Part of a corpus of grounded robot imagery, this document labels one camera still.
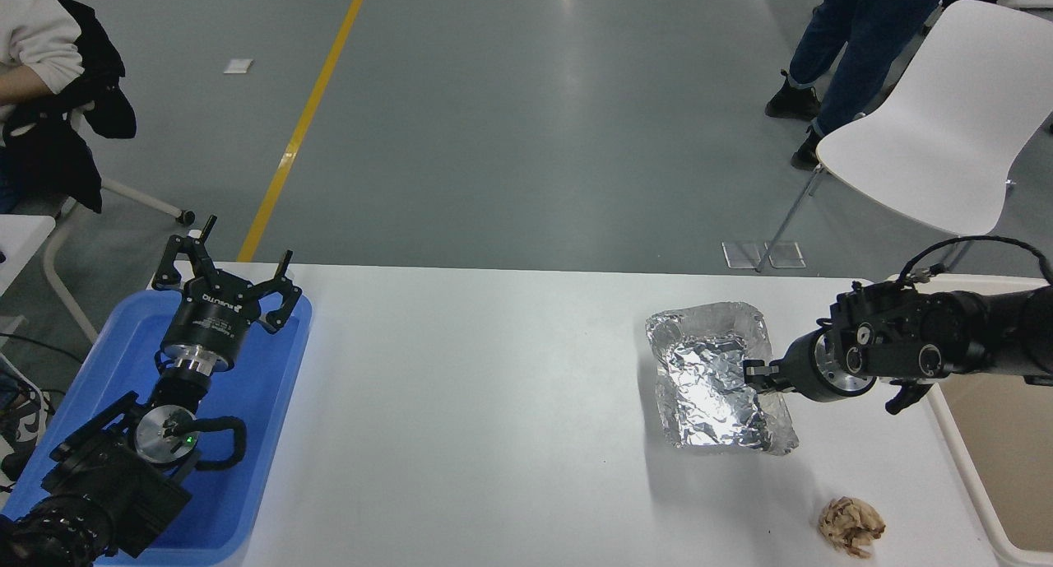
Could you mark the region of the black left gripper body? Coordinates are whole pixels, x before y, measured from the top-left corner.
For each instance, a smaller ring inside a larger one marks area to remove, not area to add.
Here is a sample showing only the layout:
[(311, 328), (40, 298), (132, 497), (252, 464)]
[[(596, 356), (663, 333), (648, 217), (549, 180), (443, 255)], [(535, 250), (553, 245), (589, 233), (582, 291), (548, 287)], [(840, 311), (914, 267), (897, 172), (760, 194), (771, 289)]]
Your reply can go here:
[(177, 349), (199, 346), (221, 358), (236, 358), (258, 318), (259, 298), (249, 297), (253, 284), (229, 273), (198, 276), (185, 284), (182, 300), (160, 349), (174, 358)]

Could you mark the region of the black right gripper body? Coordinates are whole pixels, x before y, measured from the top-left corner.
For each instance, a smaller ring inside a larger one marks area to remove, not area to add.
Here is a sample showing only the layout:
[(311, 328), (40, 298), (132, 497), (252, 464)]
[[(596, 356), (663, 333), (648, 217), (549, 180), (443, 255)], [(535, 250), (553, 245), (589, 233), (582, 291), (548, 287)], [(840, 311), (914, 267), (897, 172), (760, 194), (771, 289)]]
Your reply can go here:
[(794, 392), (814, 402), (826, 400), (824, 382), (819, 377), (819, 368), (814, 360), (816, 343), (823, 331), (813, 331), (790, 344), (782, 359), (778, 361), (777, 376), (779, 392)]

